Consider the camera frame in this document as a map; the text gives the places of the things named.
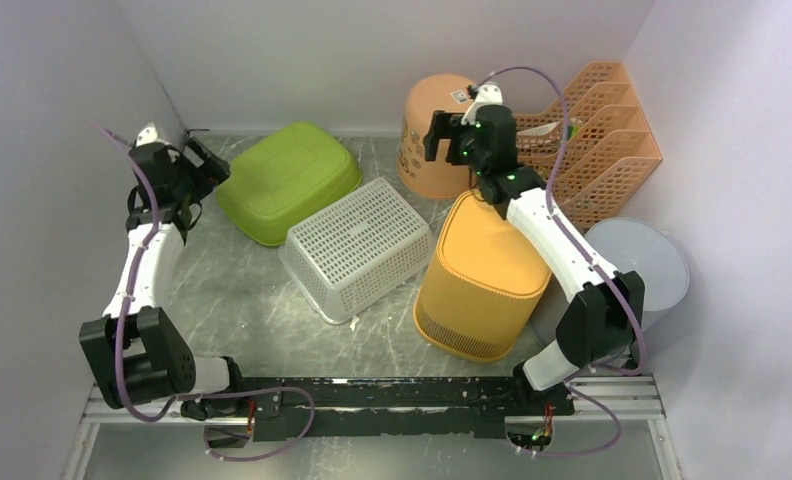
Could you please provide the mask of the peach capybara plastic bucket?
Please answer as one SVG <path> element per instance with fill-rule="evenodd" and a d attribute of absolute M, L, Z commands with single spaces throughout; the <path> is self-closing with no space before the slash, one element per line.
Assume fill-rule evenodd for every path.
<path fill-rule="evenodd" d="M 463 113 L 472 100 L 466 87 L 472 81 L 455 74 L 437 74 L 417 82 L 410 90 L 402 124 L 397 171 L 412 191 L 434 199 L 448 199 L 469 188 L 470 176 L 465 166 L 446 162 L 449 142 L 439 143 L 434 161 L 425 159 L 424 137 L 428 134 L 432 114 L 437 111 Z"/>

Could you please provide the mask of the green plastic basin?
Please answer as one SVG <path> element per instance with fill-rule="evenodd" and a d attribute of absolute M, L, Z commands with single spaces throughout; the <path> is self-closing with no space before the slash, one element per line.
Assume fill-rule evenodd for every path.
<path fill-rule="evenodd" d="M 288 230 L 362 183 L 349 150 L 319 126 L 295 122 L 230 162 L 217 202 L 245 235 L 264 246 L 282 244 Z"/>

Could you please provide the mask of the yellow slotted waste basket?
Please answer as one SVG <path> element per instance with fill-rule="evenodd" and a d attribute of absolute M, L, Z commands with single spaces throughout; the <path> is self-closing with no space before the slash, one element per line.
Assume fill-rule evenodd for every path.
<path fill-rule="evenodd" d="M 552 273 L 531 243 L 476 191 L 452 205 L 413 307 L 433 346 L 480 363 L 505 357 Z"/>

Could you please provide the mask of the white perforated basket tray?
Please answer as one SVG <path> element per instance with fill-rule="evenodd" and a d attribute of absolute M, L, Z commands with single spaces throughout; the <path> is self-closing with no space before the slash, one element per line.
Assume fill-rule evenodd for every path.
<path fill-rule="evenodd" d="M 320 318 L 341 325 L 427 267 L 435 244 L 422 216 L 376 178 L 291 227 L 278 256 Z"/>

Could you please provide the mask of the grey plastic bucket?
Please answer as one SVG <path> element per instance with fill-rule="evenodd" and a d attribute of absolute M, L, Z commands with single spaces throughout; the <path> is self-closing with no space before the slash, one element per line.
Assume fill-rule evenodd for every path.
<path fill-rule="evenodd" d="M 689 271 L 679 249 L 661 231 L 627 217 L 603 220 L 585 239 L 621 272 L 635 271 L 644 281 L 641 328 L 647 330 L 677 305 L 689 285 Z M 530 326 L 546 347 L 568 305 L 556 279 L 551 279 L 530 317 Z"/>

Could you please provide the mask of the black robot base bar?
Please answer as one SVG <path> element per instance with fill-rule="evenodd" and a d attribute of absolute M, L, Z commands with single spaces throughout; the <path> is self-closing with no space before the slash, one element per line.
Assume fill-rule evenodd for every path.
<path fill-rule="evenodd" d="M 515 417 L 570 416 L 569 390 L 518 377 L 245 377 L 233 398 L 186 400 L 182 417 L 254 442 L 306 437 L 470 434 L 503 439 Z"/>

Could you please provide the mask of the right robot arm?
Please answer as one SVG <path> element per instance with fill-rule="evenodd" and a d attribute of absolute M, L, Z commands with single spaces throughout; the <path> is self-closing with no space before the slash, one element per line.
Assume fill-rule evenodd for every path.
<path fill-rule="evenodd" d="M 518 230 L 550 268 L 567 300 L 555 339 L 524 361 L 511 391 L 514 406 L 534 414 L 550 388 L 642 340 L 645 283 L 599 254 L 556 205 L 548 183 L 518 159 L 516 122 L 502 104 L 465 112 L 433 112 L 423 138 L 426 160 L 449 143 L 446 160 L 476 176 L 483 200 Z"/>

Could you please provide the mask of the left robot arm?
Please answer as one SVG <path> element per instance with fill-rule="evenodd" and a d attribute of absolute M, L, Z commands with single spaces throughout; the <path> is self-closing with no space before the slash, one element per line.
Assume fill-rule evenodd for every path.
<path fill-rule="evenodd" d="M 164 309 L 171 277 L 199 218 L 192 207 L 227 180 L 229 165 L 200 140 L 183 151 L 139 134 L 127 155 L 138 170 L 126 200 L 128 254 L 117 291 L 98 320 L 81 325 L 79 342 L 112 409 L 178 395 L 208 394 L 221 414 L 245 409 L 249 388 L 229 357 L 199 358 Z"/>

